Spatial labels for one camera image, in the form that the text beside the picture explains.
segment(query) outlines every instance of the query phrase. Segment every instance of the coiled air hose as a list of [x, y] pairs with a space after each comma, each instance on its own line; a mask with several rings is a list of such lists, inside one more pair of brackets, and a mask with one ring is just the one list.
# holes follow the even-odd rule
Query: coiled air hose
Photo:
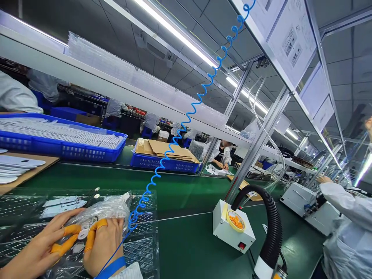
[[262, 197], [267, 213], [267, 236], [260, 257], [271, 269], [275, 269], [282, 246], [282, 223], [272, 196], [262, 187], [247, 185], [238, 193], [231, 209], [237, 210], [243, 198], [247, 197], [247, 194], [251, 191], [257, 192]]

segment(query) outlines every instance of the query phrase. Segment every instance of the red switch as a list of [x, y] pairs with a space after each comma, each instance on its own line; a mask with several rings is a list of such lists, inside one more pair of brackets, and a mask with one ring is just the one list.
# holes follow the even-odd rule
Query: red switch
[[245, 246], [246, 246], [246, 245], [245, 245], [243, 242], [239, 243], [239, 245], [238, 245], [238, 247], [239, 247], [240, 249], [242, 249], [242, 250], [244, 250]]

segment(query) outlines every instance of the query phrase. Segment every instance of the hand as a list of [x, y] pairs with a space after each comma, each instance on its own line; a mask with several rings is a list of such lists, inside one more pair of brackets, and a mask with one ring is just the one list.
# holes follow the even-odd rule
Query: hand
[[84, 208], [78, 208], [56, 215], [41, 233], [0, 270], [0, 278], [35, 279], [43, 275], [60, 259], [59, 253], [50, 253], [50, 250], [51, 246], [63, 237], [63, 225], [83, 210]]
[[[124, 219], [107, 219], [107, 226], [103, 226], [96, 231], [93, 248], [86, 251], [83, 258], [84, 268], [90, 276], [98, 276], [101, 269], [123, 241], [123, 226]], [[106, 267], [123, 256], [123, 249], [118, 249]]]
[[367, 131], [370, 131], [372, 129], [372, 117], [364, 122], [364, 127], [367, 129]]
[[217, 164], [217, 166], [220, 168], [220, 169], [223, 169], [224, 168], [224, 165], [219, 162], [219, 161], [215, 161], [215, 163]]
[[318, 177], [317, 178], [317, 181], [319, 182], [319, 184], [322, 184], [322, 183], [327, 183], [327, 182], [333, 182], [329, 177], [327, 176], [321, 176], [321, 177]]

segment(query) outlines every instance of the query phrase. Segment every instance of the clear plastic bag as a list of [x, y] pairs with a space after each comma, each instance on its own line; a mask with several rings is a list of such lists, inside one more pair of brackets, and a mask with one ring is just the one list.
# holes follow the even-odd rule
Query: clear plastic bag
[[[102, 202], [98, 202], [83, 212], [73, 217], [65, 224], [65, 227], [79, 224], [81, 229], [89, 229], [96, 221], [105, 218], [124, 218], [123, 236], [128, 232], [128, 217], [130, 215], [130, 192], [122, 196], [109, 196]], [[63, 237], [58, 244], [64, 243], [71, 235]], [[84, 270], [83, 256], [87, 238], [78, 237], [72, 248], [44, 275], [45, 279], [72, 278]]]

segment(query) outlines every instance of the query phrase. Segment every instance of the wire mesh tray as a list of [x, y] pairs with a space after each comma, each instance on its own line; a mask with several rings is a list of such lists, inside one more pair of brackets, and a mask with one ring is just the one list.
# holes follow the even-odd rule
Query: wire mesh tray
[[[79, 199], [85, 199], [87, 204], [94, 204], [104, 200], [107, 196], [122, 195], [125, 190], [99, 191], [102, 195], [94, 198], [96, 193], [92, 191], [72, 190], [70, 195], [78, 195]], [[130, 210], [136, 208], [142, 196], [140, 191], [133, 192]], [[7, 195], [0, 197], [0, 267], [7, 264], [15, 257], [38, 233], [47, 225], [45, 218], [40, 218], [43, 212], [43, 204], [47, 200], [63, 198], [63, 195], [48, 196], [16, 196]], [[159, 278], [159, 254], [158, 254], [158, 227], [157, 227], [157, 199], [156, 193], [148, 195], [146, 211], [138, 217], [137, 228], [128, 236], [124, 243], [124, 256], [128, 264], [137, 261], [141, 268], [144, 279]], [[2, 223], [11, 220], [11, 224]], [[85, 271], [75, 276], [66, 278], [91, 278]]]

